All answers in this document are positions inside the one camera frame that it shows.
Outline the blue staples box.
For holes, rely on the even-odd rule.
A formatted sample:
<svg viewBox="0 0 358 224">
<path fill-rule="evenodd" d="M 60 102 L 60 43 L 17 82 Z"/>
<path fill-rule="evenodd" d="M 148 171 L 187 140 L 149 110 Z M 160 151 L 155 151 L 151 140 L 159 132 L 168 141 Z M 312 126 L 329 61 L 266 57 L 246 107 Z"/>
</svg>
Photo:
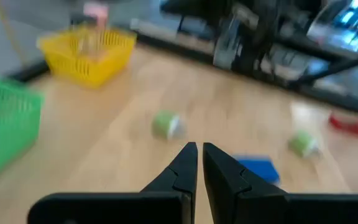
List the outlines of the blue staples box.
<svg viewBox="0 0 358 224">
<path fill-rule="evenodd" d="M 280 176 L 272 160 L 267 156 L 236 156 L 235 159 L 244 167 L 263 178 L 270 184 L 280 182 Z"/>
</svg>

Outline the yellow plastic basket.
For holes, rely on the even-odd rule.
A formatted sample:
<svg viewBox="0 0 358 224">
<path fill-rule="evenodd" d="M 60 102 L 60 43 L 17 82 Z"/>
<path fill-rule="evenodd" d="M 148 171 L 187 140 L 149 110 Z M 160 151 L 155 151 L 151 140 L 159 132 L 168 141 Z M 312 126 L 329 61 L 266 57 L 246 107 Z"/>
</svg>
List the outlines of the yellow plastic basket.
<svg viewBox="0 0 358 224">
<path fill-rule="evenodd" d="M 52 74 L 97 88 L 126 67 L 136 40 L 122 29 L 74 26 L 40 36 L 37 47 Z"/>
</svg>

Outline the green plastic basket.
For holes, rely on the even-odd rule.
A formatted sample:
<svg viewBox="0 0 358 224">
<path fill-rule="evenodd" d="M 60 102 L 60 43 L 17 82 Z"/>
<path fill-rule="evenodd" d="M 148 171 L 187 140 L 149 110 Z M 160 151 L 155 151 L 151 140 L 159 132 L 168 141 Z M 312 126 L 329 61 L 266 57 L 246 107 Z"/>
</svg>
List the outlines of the green plastic basket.
<svg viewBox="0 0 358 224">
<path fill-rule="evenodd" d="M 0 80 L 0 170 L 37 139 L 43 102 L 41 94 Z"/>
</svg>

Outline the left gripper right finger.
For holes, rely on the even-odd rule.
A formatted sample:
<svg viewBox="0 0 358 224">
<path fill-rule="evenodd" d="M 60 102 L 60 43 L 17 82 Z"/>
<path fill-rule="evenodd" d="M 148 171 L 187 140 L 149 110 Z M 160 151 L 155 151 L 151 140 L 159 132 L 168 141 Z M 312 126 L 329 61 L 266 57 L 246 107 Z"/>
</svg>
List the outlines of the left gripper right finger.
<svg viewBox="0 0 358 224">
<path fill-rule="evenodd" d="M 214 224 L 358 224 L 358 194 L 291 194 L 210 142 L 204 182 Z"/>
</svg>

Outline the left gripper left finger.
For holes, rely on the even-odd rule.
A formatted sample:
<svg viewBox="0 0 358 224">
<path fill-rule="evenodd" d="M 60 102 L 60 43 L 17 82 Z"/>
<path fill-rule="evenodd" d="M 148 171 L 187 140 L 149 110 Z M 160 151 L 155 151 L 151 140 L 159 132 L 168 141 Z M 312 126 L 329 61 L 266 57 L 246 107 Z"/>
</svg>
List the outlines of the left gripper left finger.
<svg viewBox="0 0 358 224">
<path fill-rule="evenodd" d="M 194 224 L 198 149 L 188 142 L 140 192 L 60 192 L 31 206 L 27 224 Z"/>
</svg>

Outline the red staples box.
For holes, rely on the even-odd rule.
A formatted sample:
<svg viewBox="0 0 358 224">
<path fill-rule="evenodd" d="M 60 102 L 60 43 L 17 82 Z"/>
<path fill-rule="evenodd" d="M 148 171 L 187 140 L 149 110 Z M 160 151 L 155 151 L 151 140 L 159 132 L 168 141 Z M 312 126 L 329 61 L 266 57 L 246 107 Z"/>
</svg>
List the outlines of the red staples box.
<svg viewBox="0 0 358 224">
<path fill-rule="evenodd" d="M 335 113 L 331 113 L 328 118 L 328 123 L 337 130 L 358 135 L 358 121 L 356 120 L 348 120 L 339 117 Z"/>
</svg>

